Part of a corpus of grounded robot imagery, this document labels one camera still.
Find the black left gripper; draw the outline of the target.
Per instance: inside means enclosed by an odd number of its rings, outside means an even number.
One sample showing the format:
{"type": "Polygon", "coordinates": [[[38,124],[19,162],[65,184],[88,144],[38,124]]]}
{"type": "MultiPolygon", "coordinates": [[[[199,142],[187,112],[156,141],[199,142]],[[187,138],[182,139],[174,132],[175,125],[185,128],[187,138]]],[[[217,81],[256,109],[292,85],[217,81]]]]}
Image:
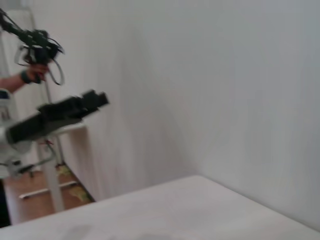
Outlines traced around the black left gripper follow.
{"type": "Polygon", "coordinates": [[[89,90],[81,97],[72,96],[55,103],[47,103],[37,109],[37,113],[21,120],[6,129],[10,144],[22,141],[34,141],[48,134],[82,121],[85,117],[97,112],[110,102],[105,92],[89,90]]]}

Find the person's bare hand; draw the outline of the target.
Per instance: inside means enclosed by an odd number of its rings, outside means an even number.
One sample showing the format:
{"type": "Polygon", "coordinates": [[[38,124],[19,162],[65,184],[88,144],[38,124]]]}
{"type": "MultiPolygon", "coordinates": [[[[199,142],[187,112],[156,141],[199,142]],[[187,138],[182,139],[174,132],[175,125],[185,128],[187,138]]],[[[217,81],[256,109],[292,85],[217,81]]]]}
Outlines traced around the person's bare hand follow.
{"type": "Polygon", "coordinates": [[[37,82],[38,79],[46,81],[46,74],[49,71],[49,67],[43,64],[30,64],[26,69],[27,77],[32,82],[37,82]]]}

